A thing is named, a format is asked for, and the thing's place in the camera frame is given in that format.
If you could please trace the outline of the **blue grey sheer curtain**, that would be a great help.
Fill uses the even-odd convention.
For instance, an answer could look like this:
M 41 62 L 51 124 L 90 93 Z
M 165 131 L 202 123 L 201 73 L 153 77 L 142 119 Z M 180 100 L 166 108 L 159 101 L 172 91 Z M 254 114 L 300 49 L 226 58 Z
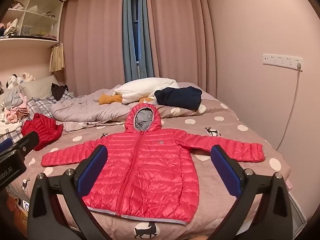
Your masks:
M 125 81 L 154 77 L 147 0 L 123 0 Z

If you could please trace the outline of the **dark navy folded garment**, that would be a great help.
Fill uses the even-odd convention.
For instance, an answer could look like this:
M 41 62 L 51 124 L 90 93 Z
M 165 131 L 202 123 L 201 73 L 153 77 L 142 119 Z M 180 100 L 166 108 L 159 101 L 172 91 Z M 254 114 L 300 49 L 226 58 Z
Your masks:
M 189 86 L 184 88 L 165 88 L 154 93 L 159 105 L 180 107 L 196 111 L 201 104 L 202 90 Z

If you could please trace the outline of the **beige pleated lamp shade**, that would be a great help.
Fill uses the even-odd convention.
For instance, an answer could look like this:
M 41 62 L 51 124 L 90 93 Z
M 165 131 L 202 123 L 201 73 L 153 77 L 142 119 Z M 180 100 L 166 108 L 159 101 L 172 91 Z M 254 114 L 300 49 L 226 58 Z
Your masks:
M 49 61 L 49 71 L 58 72 L 65 68 L 65 57 L 64 57 L 64 46 L 63 44 L 57 44 L 52 47 L 50 61 Z

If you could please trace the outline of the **white goose plush toy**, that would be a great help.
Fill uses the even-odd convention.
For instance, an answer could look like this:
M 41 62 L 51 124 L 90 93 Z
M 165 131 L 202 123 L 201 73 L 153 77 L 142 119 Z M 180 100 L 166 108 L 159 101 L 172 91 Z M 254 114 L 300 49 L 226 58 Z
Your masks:
M 133 80 L 121 85 L 113 90 L 111 95 L 105 93 L 99 96 L 100 105 L 119 102 L 128 104 L 138 102 L 143 98 L 155 98 L 155 91 L 165 88 L 179 88 L 176 80 L 161 77 L 147 77 L 143 79 Z

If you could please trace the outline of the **pile of pink clothes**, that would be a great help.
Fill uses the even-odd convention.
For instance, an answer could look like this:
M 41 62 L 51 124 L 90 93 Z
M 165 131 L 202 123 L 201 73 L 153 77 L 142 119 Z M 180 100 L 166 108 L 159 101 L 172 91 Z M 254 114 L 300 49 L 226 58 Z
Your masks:
M 14 124 L 30 115 L 27 109 L 27 97 L 17 86 L 1 95 L 1 122 Z

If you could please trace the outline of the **plaid pillow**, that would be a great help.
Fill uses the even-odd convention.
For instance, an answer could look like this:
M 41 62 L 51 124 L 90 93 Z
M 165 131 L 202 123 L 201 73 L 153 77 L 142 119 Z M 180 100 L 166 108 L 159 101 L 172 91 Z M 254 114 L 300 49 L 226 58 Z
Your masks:
M 1 122 L 1 142 L 8 138 L 10 138 L 13 142 L 21 139 L 22 126 L 27 120 L 32 120 L 35 113 L 41 113 L 49 118 L 52 118 L 53 115 L 50 112 L 50 107 L 56 103 L 58 103 L 58 101 L 56 101 L 53 96 L 50 96 L 46 99 L 32 98 L 27 100 L 27 109 L 30 113 L 28 117 L 14 124 L 6 125 L 5 123 Z

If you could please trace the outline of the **beige pillow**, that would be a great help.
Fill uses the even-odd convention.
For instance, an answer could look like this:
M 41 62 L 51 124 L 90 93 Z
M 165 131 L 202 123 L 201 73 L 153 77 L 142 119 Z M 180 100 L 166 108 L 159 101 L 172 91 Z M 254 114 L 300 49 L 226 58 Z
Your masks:
M 53 83 L 59 84 L 56 77 L 51 75 L 31 82 L 21 83 L 20 90 L 27 100 L 32 98 L 46 99 L 52 96 L 51 87 Z

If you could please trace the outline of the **plush toys on headboard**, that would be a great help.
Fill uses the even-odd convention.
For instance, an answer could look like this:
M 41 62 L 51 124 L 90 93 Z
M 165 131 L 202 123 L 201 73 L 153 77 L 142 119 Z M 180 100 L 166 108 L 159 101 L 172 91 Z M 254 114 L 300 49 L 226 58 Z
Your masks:
M 7 89 L 13 89 L 14 87 L 24 83 L 24 82 L 31 82 L 34 81 L 35 77 L 33 77 L 29 73 L 23 73 L 20 76 L 17 76 L 16 74 L 12 74 L 11 77 L 9 77 L 7 83 L 6 83 L 6 88 Z

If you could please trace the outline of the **small black garment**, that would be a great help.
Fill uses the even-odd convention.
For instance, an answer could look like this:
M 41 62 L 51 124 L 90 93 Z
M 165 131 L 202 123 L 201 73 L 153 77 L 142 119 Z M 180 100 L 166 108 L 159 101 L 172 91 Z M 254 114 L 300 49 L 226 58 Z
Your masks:
M 52 96 L 56 101 L 59 101 L 62 98 L 65 91 L 68 91 L 67 85 L 60 86 L 55 83 L 52 83 L 51 92 L 52 92 Z

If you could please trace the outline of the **brown polka dot duvet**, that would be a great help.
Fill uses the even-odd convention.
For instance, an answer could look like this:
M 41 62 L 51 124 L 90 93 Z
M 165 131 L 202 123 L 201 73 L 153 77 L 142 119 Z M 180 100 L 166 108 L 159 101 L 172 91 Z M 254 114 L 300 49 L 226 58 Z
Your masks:
M 260 175 L 271 176 L 275 172 L 280 172 L 284 178 L 287 178 L 290 174 L 291 168 L 285 163 L 281 153 L 242 124 L 236 114 L 218 100 L 203 100 L 198 112 L 167 106 L 159 106 L 158 110 L 163 128 L 176 128 L 199 135 L 220 135 L 236 141 L 262 144 L 265 161 L 243 163 L 243 168 L 250 168 Z M 23 203 L 28 202 L 39 173 L 56 176 L 66 170 L 64 166 L 42 167 L 40 162 L 43 155 L 98 139 L 104 134 L 123 132 L 124 121 L 125 118 L 120 118 L 116 122 L 65 133 L 58 141 L 42 150 L 30 152 L 25 159 L 27 170 L 11 183 L 10 190 L 19 196 Z M 173 223 L 156 224 L 158 239 L 186 239 L 209 235 L 217 228 L 235 202 L 235 198 L 228 193 L 209 155 L 201 150 L 194 150 L 191 157 L 200 185 L 200 203 L 196 214 L 186 226 Z M 134 239 L 136 230 L 146 229 L 148 226 L 144 222 L 118 218 L 106 213 L 95 213 L 94 217 L 113 239 Z

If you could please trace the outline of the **folded red down jacket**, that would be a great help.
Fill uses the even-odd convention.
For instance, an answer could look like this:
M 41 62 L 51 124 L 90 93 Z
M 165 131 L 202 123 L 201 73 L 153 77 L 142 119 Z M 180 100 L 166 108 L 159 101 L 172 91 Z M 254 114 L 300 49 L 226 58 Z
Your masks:
M 27 120 L 22 126 L 22 135 L 36 132 L 39 142 L 34 147 L 35 151 L 40 151 L 49 144 L 57 141 L 63 132 L 63 124 L 58 125 L 56 120 L 41 113 L 35 113 L 32 120 Z

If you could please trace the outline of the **pink hooded down jacket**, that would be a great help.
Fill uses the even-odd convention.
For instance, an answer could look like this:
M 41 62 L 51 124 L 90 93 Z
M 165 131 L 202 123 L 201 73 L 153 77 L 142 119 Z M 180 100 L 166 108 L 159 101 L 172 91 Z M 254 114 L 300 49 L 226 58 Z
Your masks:
M 229 157 L 257 163 L 265 159 L 263 147 L 248 143 L 190 134 L 163 128 L 153 105 L 143 103 L 131 109 L 125 130 L 97 140 L 49 152 L 44 167 L 78 164 L 93 150 L 107 148 L 107 162 L 89 194 L 83 200 L 96 212 L 134 220 L 188 224 L 199 204 L 199 180 L 191 150 L 209 152 L 219 145 Z

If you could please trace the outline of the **pink curtains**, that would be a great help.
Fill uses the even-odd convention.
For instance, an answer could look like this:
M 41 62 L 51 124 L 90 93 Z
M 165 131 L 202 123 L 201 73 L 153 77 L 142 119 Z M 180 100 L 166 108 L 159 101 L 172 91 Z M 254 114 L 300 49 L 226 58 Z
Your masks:
M 208 0 L 147 0 L 154 77 L 191 82 L 216 94 Z M 126 83 L 123 0 L 68 0 L 60 36 L 65 81 L 76 95 Z

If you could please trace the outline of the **white wall socket strip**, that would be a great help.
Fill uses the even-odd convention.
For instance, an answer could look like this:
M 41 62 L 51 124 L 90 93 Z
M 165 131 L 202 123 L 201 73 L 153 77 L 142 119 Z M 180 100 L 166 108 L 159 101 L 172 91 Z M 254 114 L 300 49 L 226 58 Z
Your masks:
M 303 59 L 297 56 L 263 54 L 263 64 L 290 68 L 294 70 L 302 70 Z

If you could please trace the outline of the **grey crumpled quilt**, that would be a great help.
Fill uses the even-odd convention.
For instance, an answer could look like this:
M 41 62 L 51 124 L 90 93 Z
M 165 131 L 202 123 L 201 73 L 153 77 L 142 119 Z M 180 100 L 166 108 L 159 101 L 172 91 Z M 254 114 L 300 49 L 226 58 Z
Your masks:
M 63 122 L 123 121 L 135 103 L 99 104 L 98 99 L 102 94 L 112 95 L 113 93 L 114 89 L 104 88 L 88 95 L 60 100 L 50 107 L 50 112 L 56 120 Z

